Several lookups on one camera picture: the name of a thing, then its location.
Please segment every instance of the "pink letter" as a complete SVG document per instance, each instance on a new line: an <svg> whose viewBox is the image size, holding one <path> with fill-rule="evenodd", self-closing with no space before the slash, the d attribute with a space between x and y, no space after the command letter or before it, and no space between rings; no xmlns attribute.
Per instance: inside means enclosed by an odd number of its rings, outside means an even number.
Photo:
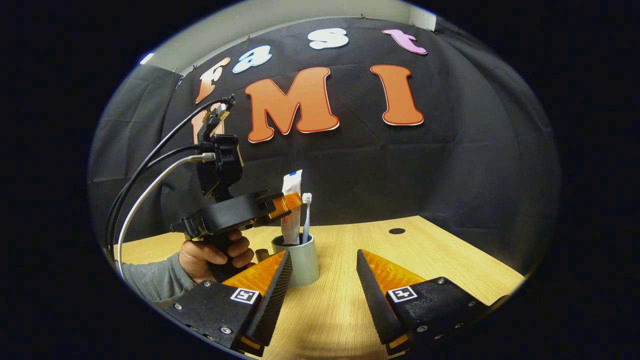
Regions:
<svg viewBox="0 0 640 360"><path fill-rule="evenodd" d="M425 55L427 53L425 49L421 47L417 47L416 45L413 44L413 42L411 42L411 40L415 41L415 38L411 35L407 35L398 29L383 30L382 32L384 34L391 35L394 38L394 40L398 43L398 45L404 47L406 50L409 50L412 53L416 53L420 55Z"/></svg>

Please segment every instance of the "black fabric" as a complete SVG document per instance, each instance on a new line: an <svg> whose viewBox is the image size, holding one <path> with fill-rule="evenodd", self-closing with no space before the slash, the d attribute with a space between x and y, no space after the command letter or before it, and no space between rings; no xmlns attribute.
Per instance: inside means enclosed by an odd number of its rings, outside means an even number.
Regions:
<svg viewBox="0 0 640 360"><path fill-rule="evenodd" d="M164 113L179 74L150 65L138 65L120 85L104 109L93 138L87 175L95 234L104 242L111 203L142 161L160 142ZM129 210L162 171L145 172L127 196L120 215L120 232ZM166 232L159 190L149 195L127 230L125 241Z"/></svg>
<svg viewBox="0 0 640 360"><path fill-rule="evenodd" d="M324 28L344 28L349 43L320 51L309 47L307 35ZM429 54L403 49L384 29L413 35ZM162 135L197 107L200 76L229 56L231 62L203 101L236 95L225 132L239 137L244 174L231 187L232 195L280 190L285 174L303 169L302 192L314 194L313 225L420 215L528 274L545 250L557 215L560 169L548 119L531 89L493 51L445 19L438 19L436 32L384 20L339 18L256 36L200 64L180 82ZM237 59L261 45L271 46L272 58L233 74ZM384 123L384 90L370 71L382 64L411 71L408 82L423 124ZM288 135L269 120L273 138L250 143L251 100L244 89L268 78L287 93L295 75L311 67L331 70L326 89L340 126L303 134L295 128L298 112ZM188 125L163 153L191 143ZM159 234L212 202L200 195L192 165L164 181L162 220L141 213L137 221L145 218Z"/></svg>

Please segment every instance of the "gray sleeve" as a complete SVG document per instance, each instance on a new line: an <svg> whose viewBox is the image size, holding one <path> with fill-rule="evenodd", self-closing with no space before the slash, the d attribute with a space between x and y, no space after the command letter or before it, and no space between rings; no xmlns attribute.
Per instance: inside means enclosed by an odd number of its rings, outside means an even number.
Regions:
<svg viewBox="0 0 640 360"><path fill-rule="evenodd" d="M179 252L176 252L167 260L157 263L123 263L125 280L138 295L164 309L196 286L180 265L178 255Z"/></svg>

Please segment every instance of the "white letter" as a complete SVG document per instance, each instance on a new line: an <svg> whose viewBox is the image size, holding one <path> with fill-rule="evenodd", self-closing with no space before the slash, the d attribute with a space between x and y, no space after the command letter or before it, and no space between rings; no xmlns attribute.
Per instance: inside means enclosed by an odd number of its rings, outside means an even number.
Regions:
<svg viewBox="0 0 640 360"><path fill-rule="evenodd" d="M346 31L340 28L315 30L307 36L307 39L313 40L309 46L321 50L327 47L340 47L349 42L346 37Z"/></svg>
<svg viewBox="0 0 640 360"><path fill-rule="evenodd" d="M246 69L249 69L249 67L266 63L267 60L271 58L271 54L269 54L270 49L271 46L264 45L256 47L255 49L240 56L240 59L238 59L240 62L237 63L233 69L234 74L245 71Z"/></svg>

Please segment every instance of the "black cable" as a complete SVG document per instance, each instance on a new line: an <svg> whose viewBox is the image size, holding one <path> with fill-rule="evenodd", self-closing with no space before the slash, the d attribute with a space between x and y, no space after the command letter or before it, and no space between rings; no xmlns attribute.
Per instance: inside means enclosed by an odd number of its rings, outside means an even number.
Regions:
<svg viewBox="0 0 640 360"><path fill-rule="evenodd" d="M171 130L170 133L168 133L166 135L165 138L163 138L160 143L149 153L149 155L147 156L147 158L145 158L144 161L142 161L142 164L140 164L140 167L138 167L138 169L136 170L136 172L134 173L134 175L131 177L131 179L127 182L127 184L124 186L123 188L123 192L122 192L122 196L116 200L116 204L115 207L113 208L113 221L110 221L110 219L107 219L107 233L106 233L106 238L105 238L105 245L108 249L109 247L109 239L111 239L111 257L112 259L115 260L115 232L116 232L116 225L117 225L117 220L120 214L120 211L122 210L122 206L124 205L124 199L126 198L126 196L129 194L134 180L137 179L140 176L140 173L142 173L142 171L147 167L147 165L150 163L151 158L153 158L153 156L156 155L156 153L163 147L166 145L167 142L169 142L169 140L171 140L171 138L173 138L173 136L180 131L180 129L182 129L187 123L189 123L189 121L191 121L191 118L193 118L195 115L198 115L202 110L210 107L212 104L215 104L216 102L222 102L227 104L227 108L229 108L230 106L234 105L234 101L233 99L218 99L218 100L212 100L212 101L208 101L205 104L199 106L193 113L191 113L189 116L187 116L180 124L178 124L173 130Z"/></svg>
<svg viewBox="0 0 640 360"><path fill-rule="evenodd" d="M176 154L178 154L178 153L180 153L180 152L183 152L183 151L195 150L195 149L198 149L198 148L199 148L199 146L198 146L198 145L189 145L189 146L181 147L181 148L179 148L179 149L175 149L175 150L172 150L172 151L170 151L170 152L167 152L166 154L162 155L162 156L161 156L161 157L159 157L158 159L155 159L154 161L151 161L151 162L149 163L149 165L147 165L147 167L145 167L145 169L144 169L142 172L140 172L139 176L142 176L142 174L143 174L145 171L149 170L149 169L150 169L150 168L152 168L155 164L159 163L160 161L165 160L166 158L169 158L169 157L171 157L171 156L173 156L173 155L176 155ZM115 205L116 205L116 203L117 203L117 202L119 202L119 201L120 201L120 198L122 197L122 194L124 193L124 191L125 191L125 188L122 188L122 189L120 190L120 192L118 193L118 195L116 196L116 198L115 198L115 199L113 200L113 202L111 203L111 208L109 208L109 213L108 213L108 215L107 215L107 224L106 224L105 229L104 229L104 236L105 236L105 239L108 239L108 237L107 237L107 236L108 236L108 231L109 231L109 227L108 227L108 225L109 225L109 220L112 218L112 216L113 216L113 210L115 209Z"/></svg>

